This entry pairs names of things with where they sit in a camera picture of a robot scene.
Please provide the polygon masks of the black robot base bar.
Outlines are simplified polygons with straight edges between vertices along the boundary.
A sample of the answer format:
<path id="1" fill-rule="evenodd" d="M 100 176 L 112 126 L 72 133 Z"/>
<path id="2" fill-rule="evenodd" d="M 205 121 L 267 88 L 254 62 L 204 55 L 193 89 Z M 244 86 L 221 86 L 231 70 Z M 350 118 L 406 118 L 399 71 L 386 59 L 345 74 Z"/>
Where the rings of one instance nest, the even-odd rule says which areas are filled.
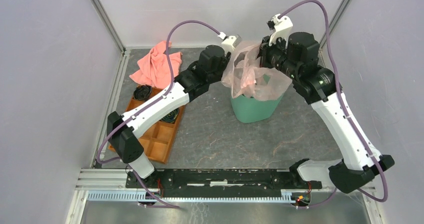
<path id="1" fill-rule="evenodd" d="M 322 188 L 289 169 L 157 169 L 143 184 L 162 198 L 271 198 Z"/>

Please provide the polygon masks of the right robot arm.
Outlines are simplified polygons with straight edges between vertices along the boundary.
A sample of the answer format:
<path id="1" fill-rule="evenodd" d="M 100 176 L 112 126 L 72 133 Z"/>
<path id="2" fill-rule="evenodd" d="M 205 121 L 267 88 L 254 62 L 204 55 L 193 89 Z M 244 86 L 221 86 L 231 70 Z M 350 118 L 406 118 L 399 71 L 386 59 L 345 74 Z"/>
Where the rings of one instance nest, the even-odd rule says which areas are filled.
<path id="1" fill-rule="evenodd" d="M 319 65 L 319 43 L 313 34 L 294 32 L 271 43 L 265 36 L 260 44 L 260 66 L 275 68 L 292 80 L 296 92 L 321 117 L 341 151 L 342 159 L 327 168 L 329 179 L 341 192 L 348 194 L 372 181 L 379 171 L 391 168 L 391 155 L 381 154 L 371 142 L 370 152 L 364 147 L 358 132 L 362 129 L 352 114 L 346 114 L 346 97 L 338 99 L 335 74 Z"/>

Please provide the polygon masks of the pink plastic trash bag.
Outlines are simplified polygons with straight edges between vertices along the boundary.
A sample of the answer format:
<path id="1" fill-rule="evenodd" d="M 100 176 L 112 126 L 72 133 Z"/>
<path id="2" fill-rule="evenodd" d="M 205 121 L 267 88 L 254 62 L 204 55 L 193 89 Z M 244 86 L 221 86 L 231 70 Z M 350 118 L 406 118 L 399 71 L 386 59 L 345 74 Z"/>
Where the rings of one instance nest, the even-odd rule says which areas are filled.
<path id="1" fill-rule="evenodd" d="M 259 101 L 277 100 L 292 80 L 275 68 L 260 67 L 258 43 L 243 41 L 231 54 L 221 83 L 230 89 L 231 97 L 245 96 Z"/>

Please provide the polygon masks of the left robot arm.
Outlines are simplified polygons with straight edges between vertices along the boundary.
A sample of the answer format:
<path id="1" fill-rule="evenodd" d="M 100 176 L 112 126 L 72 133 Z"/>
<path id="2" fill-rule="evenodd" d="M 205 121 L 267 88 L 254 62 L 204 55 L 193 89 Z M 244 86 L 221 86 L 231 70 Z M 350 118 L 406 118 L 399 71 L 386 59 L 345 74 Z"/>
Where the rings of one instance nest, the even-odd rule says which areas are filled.
<path id="1" fill-rule="evenodd" d="M 145 188 L 156 184 L 157 174 L 139 138 L 167 114 L 195 100 L 208 92 L 211 84 L 221 81 L 230 57 L 230 52 L 217 45 L 209 45 L 197 61 L 181 71 L 160 93 L 123 114 L 114 111 L 108 115 L 107 142 L 122 162 L 138 175 L 137 180 Z"/>

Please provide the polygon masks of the green plastic trash bin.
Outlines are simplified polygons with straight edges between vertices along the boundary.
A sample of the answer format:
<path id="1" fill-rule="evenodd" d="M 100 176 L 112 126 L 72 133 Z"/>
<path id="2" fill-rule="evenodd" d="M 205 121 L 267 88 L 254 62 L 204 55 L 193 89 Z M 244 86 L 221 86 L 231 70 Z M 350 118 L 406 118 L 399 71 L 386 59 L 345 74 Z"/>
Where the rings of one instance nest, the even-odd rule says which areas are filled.
<path id="1" fill-rule="evenodd" d="M 253 123 L 268 119 L 277 108 L 284 93 L 275 100 L 259 101 L 253 97 L 244 95 L 233 98 L 231 89 L 231 105 L 236 118 L 242 123 Z"/>

